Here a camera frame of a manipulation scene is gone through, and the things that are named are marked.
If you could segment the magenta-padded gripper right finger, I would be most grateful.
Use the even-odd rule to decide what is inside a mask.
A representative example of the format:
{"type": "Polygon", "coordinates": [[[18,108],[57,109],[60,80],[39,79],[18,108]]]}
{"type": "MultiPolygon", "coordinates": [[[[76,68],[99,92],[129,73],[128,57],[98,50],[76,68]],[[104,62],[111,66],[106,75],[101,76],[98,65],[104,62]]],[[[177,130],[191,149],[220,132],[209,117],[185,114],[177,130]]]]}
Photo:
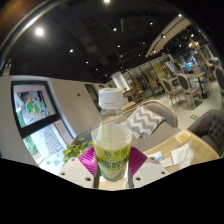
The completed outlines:
{"type": "Polygon", "coordinates": [[[168,175],[168,171],[155,157],[147,157],[131,147],[127,184],[130,189],[140,188],[168,175]]]}

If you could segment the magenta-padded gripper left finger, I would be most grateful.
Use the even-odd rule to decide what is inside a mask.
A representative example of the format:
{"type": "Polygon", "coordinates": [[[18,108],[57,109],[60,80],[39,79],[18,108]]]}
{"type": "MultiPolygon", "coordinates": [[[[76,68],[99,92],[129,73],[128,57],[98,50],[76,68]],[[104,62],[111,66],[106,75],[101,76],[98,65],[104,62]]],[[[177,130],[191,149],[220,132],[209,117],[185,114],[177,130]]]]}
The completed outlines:
{"type": "Polygon", "coordinates": [[[59,176],[84,188],[99,187],[99,169],[93,147],[79,158],[70,158],[59,176]]]}

